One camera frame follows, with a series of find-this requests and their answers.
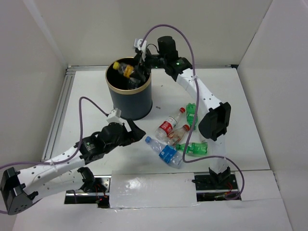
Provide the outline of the small bottle with yellow cap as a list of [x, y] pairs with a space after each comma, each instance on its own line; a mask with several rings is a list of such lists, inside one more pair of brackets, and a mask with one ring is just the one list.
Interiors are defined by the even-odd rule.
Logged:
[[122, 76], [126, 78], [130, 78], [130, 75], [134, 72], [133, 66], [117, 61], [113, 63], [113, 69], [118, 71]]

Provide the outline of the blue label water bottle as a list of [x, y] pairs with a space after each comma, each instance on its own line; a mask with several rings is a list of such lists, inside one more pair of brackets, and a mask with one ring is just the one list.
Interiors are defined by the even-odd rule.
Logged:
[[145, 138], [145, 142], [168, 166], [173, 168], [180, 168], [182, 163], [182, 155], [172, 146], [165, 145], [156, 139], [152, 139], [149, 136]]

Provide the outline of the clear bottle with white-blue cap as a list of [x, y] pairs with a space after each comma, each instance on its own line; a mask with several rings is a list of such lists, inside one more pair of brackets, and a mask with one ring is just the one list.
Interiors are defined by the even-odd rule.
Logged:
[[141, 85], [142, 85], [141, 80], [131, 77], [128, 79], [127, 89], [134, 90], [139, 88]]

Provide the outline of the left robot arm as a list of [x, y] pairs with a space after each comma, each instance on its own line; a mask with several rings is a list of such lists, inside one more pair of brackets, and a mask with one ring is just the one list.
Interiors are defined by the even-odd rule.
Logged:
[[87, 193], [93, 191], [97, 184], [104, 188], [86, 165], [102, 159], [118, 146], [130, 145], [145, 136], [145, 131], [131, 119], [127, 122], [130, 131], [124, 124], [112, 122], [40, 165], [5, 170], [0, 182], [0, 192], [6, 207], [4, 214], [19, 214], [42, 198], [59, 192], [81, 190]]

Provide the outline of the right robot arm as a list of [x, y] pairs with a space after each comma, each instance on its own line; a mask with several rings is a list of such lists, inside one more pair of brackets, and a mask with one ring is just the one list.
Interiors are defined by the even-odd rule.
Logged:
[[226, 158], [225, 134], [230, 121], [231, 106], [222, 102], [206, 87], [196, 75], [194, 66], [184, 57], [179, 57], [176, 44], [171, 36], [157, 40], [157, 54], [151, 54], [144, 39], [136, 39], [134, 48], [139, 76], [154, 68], [163, 68], [176, 83], [196, 99], [196, 109], [202, 120], [198, 123], [200, 135], [209, 142], [210, 183], [216, 189], [222, 188], [231, 174]]

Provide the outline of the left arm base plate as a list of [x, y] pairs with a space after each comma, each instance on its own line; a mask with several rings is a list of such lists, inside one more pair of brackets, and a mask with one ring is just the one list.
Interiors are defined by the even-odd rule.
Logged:
[[87, 192], [68, 190], [65, 193], [65, 205], [96, 205], [98, 208], [110, 208], [109, 192], [111, 175], [95, 175], [96, 185]]

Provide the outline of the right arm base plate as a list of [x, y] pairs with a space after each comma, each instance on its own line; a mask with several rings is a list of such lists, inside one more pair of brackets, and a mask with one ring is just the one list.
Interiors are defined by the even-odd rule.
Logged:
[[230, 167], [219, 174], [211, 169], [209, 173], [195, 174], [192, 183], [195, 184], [198, 202], [241, 200], [236, 176]]

